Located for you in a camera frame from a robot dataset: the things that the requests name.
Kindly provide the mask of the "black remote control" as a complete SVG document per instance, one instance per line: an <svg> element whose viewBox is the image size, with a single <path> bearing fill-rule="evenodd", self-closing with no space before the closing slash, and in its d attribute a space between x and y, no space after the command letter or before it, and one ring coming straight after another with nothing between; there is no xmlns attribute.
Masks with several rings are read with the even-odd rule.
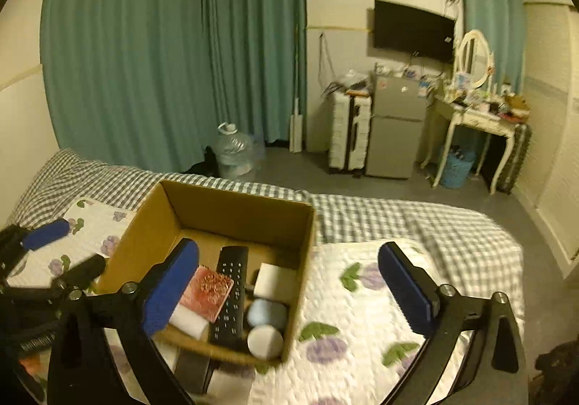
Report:
<svg viewBox="0 0 579 405"><path fill-rule="evenodd" d="M222 248L217 272L233 281L224 305L209 333L211 344L239 350L244 334L244 301L248 247L230 245Z"/></svg>

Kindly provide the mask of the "light blue earbud case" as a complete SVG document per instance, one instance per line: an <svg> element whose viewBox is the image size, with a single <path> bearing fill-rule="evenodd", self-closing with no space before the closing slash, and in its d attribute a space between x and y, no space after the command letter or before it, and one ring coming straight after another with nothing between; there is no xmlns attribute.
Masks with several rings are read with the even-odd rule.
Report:
<svg viewBox="0 0 579 405"><path fill-rule="evenodd" d="M269 325L284 330L288 323L288 308L282 303L258 298L247 309L246 321L253 328Z"/></svg>

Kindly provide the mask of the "round white container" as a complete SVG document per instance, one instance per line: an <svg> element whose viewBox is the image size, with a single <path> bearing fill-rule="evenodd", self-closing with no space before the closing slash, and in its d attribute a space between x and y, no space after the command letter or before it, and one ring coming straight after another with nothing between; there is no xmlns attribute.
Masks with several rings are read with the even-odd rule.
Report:
<svg viewBox="0 0 579 405"><path fill-rule="evenodd" d="M252 356L260 360L274 360L284 349L282 334L270 325L256 326L247 336L247 348Z"/></svg>

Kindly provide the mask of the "large white charger cube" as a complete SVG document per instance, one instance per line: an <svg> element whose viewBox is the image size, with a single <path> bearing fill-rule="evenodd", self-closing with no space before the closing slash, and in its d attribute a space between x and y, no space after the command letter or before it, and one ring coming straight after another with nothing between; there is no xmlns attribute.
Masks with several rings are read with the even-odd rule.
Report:
<svg viewBox="0 0 579 405"><path fill-rule="evenodd" d="M297 272L277 265L262 263L254 284L257 298L291 305L297 293Z"/></svg>

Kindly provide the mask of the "white cylindrical bottle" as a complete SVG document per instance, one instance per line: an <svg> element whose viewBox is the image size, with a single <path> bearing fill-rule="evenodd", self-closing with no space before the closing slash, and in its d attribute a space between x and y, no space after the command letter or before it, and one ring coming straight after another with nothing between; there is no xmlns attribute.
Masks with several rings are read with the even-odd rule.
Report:
<svg viewBox="0 0 579 405"><path fill-rule="evenodd" d="M209 330L209 322L207 319L189 310L189 308L181 303L176 306L169 319L169 324L193 339L207 339Z"/></svg>

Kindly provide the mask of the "black power bank 65W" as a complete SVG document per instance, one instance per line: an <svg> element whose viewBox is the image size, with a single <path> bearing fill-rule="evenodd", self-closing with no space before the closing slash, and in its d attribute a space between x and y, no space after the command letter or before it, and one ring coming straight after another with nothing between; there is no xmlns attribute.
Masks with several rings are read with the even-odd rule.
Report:
<svg viewBox="0 0 579 405"><path fill-rule="evenodd" d="M217 365L218 363L209 357L181 349L176 363L175 377L186 392L203 395L207 393Z"/></svg>

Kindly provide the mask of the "grey checkered bed sheet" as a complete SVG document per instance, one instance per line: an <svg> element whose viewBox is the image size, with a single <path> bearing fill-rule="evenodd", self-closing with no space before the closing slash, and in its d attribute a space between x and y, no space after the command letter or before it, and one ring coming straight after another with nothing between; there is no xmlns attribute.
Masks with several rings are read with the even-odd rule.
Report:
<svg viewBox="0 0 579 405"><path fill-rule="evenodd" d="M164 178L309 203L316 210L317 239L322 243L414 239L434 258L443 277L461 292L486 297L502 291L516 308L523 304L522 247L489 217L444 204L316 194L258 182L155 173L87 160L67 149L55 153L39 170L8 220L41 225L64 215L82 196L136 210Z"/></svg>

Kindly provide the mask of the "brown cardboard box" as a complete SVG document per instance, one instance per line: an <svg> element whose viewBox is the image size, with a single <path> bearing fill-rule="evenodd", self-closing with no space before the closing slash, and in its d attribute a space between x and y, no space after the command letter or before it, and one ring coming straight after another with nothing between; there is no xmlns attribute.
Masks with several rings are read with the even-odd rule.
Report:
<svg viewBox="0 0 579 405"><path fill-rule="evenodd" d="M288 361L297 335L305 279L315 239L312 205L225 189L160 181L143 200L121 237L96 285L98 293L118 291L139 282L152 266L163 262L181 239L199 248L200 265L216 268L229 245L248 249L247 272L262 264L296 272L296 286L284 331L284 349L272 366Z"/></svg>

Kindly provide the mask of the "white louvered wardrobe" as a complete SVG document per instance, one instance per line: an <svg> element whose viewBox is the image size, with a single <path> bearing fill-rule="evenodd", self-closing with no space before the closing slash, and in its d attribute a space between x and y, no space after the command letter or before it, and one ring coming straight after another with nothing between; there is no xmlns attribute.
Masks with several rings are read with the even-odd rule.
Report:
<svg viewBox="0 0 579 405"><path fill-rule="evenodd" d="M578 276L578 10L526 0L523 97L533 134L515 196L564 279Z"/></svg>

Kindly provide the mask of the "large green curtain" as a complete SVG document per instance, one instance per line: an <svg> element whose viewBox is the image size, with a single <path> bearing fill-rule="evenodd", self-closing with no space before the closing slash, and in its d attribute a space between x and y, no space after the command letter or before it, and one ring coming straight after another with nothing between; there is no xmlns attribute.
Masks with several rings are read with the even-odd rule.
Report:
<svg viewBox="0 0 579 405"><path fill-rule="evenodd" d="M222 123L268 142L305 105L306 0L43 0L59 145L155 172L200 162Z"/></svg>

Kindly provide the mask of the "white folded stand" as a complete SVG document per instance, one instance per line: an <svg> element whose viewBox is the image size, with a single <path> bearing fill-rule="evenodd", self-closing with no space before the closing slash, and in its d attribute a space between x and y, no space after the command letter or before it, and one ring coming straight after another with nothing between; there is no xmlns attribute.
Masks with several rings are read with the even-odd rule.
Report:
<svg viewBox="0 0 579 405"><path fill-rule="evenodd" d="M289 127L291 128L291 138L289 139L289 151L300 153L302 150L302 115L299 108L299 30L295 27L295 48L293 49L293 94L292 112Z"/></svg>

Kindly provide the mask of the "grey mini fridge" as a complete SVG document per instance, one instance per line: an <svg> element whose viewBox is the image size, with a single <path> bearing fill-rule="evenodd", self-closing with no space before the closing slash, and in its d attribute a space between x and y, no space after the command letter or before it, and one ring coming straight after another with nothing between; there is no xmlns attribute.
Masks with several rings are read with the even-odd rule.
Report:
<svg viewBox="0 0 579 405"><path fill-rule="evenodd" d="M377 76L365 173L369 177L410 178L426 117L426 94L419 81Z"/></svg>

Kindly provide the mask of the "white suitcase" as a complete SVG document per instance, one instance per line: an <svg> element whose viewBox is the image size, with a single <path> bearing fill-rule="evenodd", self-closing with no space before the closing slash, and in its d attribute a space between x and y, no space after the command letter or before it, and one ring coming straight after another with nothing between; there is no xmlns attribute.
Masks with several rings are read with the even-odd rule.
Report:
<svg viewBox="0 0 579 405"><path fill-rule="evenodd" d="M333 171L358 172L364 169L370 134L370 96L332 94L332 134L329 167Z"/></svg>

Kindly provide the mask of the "oval vanity mirror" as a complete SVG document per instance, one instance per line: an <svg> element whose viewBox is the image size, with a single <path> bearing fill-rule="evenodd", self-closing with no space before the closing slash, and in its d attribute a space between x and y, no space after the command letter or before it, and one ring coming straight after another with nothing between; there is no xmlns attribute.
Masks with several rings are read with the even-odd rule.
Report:
<svg viewBox="0 0 579 405"><path fill-rule="evenodd" d="M455 51L453 80L461 90L482 87L495 70L494 54L481 30L469 30Z"/></svg>

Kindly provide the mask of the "right green curtain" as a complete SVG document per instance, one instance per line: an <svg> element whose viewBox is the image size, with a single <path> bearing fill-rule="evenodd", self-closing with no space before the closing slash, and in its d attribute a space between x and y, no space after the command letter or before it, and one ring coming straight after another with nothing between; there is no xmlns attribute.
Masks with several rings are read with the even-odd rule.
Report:
<svg viewBox="0 0 579 405"><path fill-rule="evenodd" d="M480 30L495 53L494 82L520 93L526 40L523 0L462 0L465 30Z"/></svg>

